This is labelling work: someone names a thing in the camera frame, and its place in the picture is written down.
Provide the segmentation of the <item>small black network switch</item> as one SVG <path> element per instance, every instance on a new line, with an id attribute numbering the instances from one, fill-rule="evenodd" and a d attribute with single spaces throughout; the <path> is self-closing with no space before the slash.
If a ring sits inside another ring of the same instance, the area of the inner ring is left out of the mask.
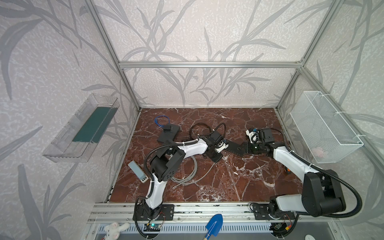
<path id="1" fill-rule="evenodd" d="M 243 142 L 242 144 L 237 144 L 232 141 L 228 141 L 227 147 L 225 148 L 226 151 L 233 153 L 235 155 L 238 155 L 240 157 L 248 154 L 248 143 Z"/>

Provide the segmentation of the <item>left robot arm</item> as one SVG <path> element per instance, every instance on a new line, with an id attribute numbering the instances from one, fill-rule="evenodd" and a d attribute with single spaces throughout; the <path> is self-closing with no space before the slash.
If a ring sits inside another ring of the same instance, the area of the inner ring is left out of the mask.
<path id="1" fill-rule="evenodd" d="M 145 172 L 150 175 L 150 185 L 146 196 L 137 198 L 134 220 L 155 220 L 161 214 L 163 195 L 167 182 L 177 173 L 184 159 L 204 155 L 214 163 L 222 157 L 229 141 L 217 131 L 187 142 L 166 141 L 147 155 Z"/>

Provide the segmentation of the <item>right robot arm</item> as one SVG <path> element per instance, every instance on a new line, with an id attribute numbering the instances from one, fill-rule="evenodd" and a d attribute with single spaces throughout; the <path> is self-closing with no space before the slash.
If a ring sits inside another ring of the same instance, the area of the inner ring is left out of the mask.
<path id="1" fill-rule="evenodd" d="M 363 207 L 359 192 L 340 179 L 333 170 L 315 166 L 293 151 L 286 138 L 275 141 L 271 128 L 248 129 L 249 142 L 246 152 L 253 155 L 267 155 L 284 165 L 302 182 L 301 194 L 272 197 L 265 209 L 272 219 L 295 212 L 299 215 L 328 218 L 349 218 L 357 215 Z"/>

